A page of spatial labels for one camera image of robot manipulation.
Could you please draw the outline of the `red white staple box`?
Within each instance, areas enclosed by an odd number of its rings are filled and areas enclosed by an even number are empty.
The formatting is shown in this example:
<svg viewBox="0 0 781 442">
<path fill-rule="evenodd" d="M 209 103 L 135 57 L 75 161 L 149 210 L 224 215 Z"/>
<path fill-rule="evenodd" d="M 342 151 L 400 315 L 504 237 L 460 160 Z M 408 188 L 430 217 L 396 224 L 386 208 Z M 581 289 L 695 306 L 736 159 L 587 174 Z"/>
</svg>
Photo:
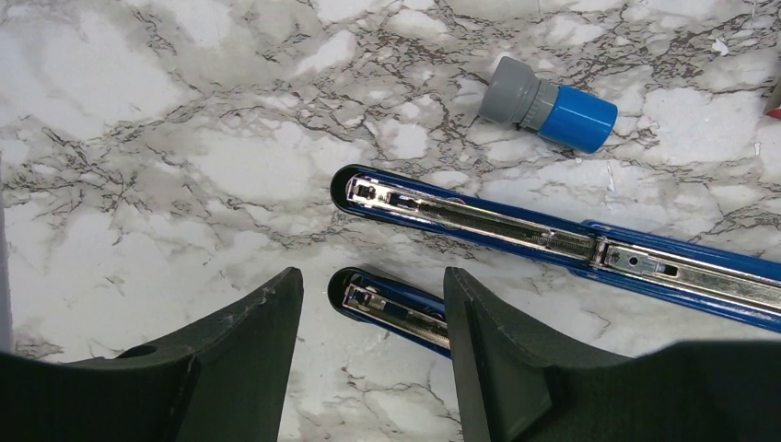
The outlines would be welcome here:
<svg viewBox="0 0 781 442">
<path fill-rule="evenodd" d="M 781 120 L 781 77 L 779 77 L 771 91 L 763 113 L 770 118 Z"/>
</svg>

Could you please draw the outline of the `blue black stapler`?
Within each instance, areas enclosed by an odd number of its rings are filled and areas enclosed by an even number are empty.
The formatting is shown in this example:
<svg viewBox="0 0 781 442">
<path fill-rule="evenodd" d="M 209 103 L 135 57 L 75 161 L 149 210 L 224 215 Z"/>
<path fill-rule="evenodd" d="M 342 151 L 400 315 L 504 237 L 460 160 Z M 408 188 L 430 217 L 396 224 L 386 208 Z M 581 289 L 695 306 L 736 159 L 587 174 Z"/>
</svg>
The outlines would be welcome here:
<svg viewBox="0 0 781 442">
<path fill-rule="evenodd" d="M 598 221 L 569 221 L 361 165 L 339 169 L 330 195 L 351 215 L 450 236 L 602 284 L 780 330 L 777 262 Z"/>
</svg>

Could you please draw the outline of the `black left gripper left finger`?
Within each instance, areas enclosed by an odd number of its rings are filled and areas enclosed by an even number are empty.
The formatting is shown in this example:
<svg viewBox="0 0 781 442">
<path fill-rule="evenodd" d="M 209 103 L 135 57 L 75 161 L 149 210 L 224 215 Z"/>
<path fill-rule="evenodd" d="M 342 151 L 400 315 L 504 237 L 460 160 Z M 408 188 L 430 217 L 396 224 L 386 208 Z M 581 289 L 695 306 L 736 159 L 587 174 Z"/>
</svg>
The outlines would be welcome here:
<svg viewBox="0 0 781 442">
<path fill-rule="evenodd" d="M 304 295 L 284 269 L 240 300 L 112 358 L 1 357 L 5 441 L 274 441 Z"/>
</svg>

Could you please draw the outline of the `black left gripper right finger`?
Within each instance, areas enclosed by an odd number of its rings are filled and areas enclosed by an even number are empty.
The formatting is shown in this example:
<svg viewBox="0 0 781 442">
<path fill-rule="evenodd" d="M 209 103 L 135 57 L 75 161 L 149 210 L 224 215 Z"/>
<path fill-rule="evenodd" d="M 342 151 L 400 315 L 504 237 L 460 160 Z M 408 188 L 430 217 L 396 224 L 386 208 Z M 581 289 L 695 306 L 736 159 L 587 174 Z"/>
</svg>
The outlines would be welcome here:
<svg viewBox="0 0 781 442">
<path fill-rule="evenodd" d="M 780 345 L 689 341 L 638 358 L 575 340 L 466 270 L 443 280 L 468 441 L 776 441 Z"/>
</svg>

